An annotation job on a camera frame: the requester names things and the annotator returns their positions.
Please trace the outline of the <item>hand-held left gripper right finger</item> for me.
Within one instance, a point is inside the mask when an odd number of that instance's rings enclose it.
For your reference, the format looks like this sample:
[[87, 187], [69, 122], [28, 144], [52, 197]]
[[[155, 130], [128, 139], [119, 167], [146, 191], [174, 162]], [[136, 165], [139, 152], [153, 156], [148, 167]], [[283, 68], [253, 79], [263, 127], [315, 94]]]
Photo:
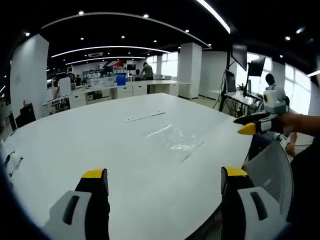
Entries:
[[279, 203], [241, 168], [221, 168], [223, 240], [276, 240], [286, 220]]

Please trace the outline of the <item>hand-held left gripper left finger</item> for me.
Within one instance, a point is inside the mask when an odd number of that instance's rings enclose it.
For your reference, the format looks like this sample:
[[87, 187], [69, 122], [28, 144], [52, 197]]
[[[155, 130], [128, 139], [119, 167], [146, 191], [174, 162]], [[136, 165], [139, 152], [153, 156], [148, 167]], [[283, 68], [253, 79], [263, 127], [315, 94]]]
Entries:
[[51, 240], [108, 240], [109, 214], [107, 169], [89, 170], [50, 208], [42, 230]]

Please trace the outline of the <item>person's right hand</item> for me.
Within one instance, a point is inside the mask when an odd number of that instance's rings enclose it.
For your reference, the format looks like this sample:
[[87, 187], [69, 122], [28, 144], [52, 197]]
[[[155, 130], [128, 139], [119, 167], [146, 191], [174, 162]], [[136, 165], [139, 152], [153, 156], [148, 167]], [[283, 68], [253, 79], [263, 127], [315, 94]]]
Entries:
[[299, 132], [303, 115], [286, 112], [271, 120], [271, 130], [277, 133]]

